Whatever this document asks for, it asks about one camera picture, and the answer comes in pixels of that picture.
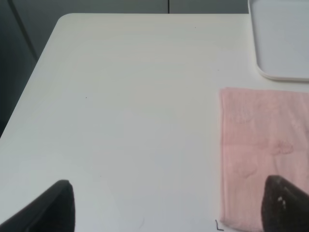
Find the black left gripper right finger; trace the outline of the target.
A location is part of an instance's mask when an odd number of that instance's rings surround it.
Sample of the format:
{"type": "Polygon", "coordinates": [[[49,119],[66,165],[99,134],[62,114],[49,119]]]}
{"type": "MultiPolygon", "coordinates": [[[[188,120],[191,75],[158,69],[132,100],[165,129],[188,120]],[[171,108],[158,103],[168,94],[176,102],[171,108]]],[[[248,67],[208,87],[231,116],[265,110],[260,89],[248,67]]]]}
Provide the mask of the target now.
{"type": "Polygon", "coordinates": [[[309,195],[279,175],[267,177],[261,206],[265,232],[307,232],[309,195]]]}

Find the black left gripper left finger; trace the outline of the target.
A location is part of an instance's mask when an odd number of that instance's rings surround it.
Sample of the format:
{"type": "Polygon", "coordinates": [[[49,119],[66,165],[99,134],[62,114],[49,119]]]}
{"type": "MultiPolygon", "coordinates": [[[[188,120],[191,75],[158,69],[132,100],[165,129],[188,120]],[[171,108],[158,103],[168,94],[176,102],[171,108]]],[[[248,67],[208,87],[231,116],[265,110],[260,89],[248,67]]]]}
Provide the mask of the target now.
{"type": "Polygon", "coordinates": [[[73,186],[59,180],[0,225],[2,232],[74,232],[73,186]]]}

